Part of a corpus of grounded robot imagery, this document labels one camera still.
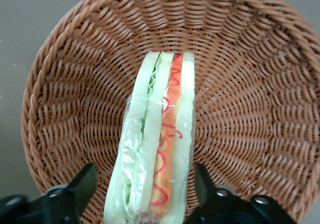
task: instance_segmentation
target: plastic sandwich wrapper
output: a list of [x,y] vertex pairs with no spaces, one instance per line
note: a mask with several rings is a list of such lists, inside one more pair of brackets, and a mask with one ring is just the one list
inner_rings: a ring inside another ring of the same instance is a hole
[[104,224],[182,224],[195,136],[195,59],[149,51],[126,104]]

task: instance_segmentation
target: woven basket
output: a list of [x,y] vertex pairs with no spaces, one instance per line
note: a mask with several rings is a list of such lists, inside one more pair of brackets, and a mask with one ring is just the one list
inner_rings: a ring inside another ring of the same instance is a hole
[[[275,198],[297,221],[320,194],[320,40],[282,0],[83,0],[39,50],[22,139],[37,187],[97,164],[82,219],[100,224],[126,100],[149,50],[196,58],[194,162],[248,200]],[[194,170],[188,216],[198,205]]]

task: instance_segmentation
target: plastic wrap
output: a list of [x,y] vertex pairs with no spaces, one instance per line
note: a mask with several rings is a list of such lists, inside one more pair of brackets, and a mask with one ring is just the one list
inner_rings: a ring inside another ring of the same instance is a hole
[[184,220],[195,135],[194,56],[149,52],[127,102],[104,224]]

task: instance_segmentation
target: screw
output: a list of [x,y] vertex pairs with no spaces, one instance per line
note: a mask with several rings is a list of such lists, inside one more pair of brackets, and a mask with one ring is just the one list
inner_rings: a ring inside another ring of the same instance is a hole
[[264,197],[256,197],[256,198],[254,198],[254,200],[255,200],[255,202],[262,204],[262,205],[269,204],[269,201]]
[[216,193],[220,197],[227,197],[229,195],[228,191],[225,189],[218,189]]
[[5,205],[11,206],[11,205],[17,204],[18,202],[20,202],[20,200],[21,200],[21,197],[14,197],[11,200],[7,201]]

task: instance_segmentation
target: wicker basket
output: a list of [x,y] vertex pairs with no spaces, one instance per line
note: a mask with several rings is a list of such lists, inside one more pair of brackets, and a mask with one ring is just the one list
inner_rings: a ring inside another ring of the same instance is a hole
[[[195,53],[194,161],[300,221],[320,194],[320,40],[282,0],[77,4],[39,50],[24,92],[22,139],[38,188],[95,162],[83,221],[102,223],[126,100],[150,49]],[[192,170],[186,215],[197,204]]]

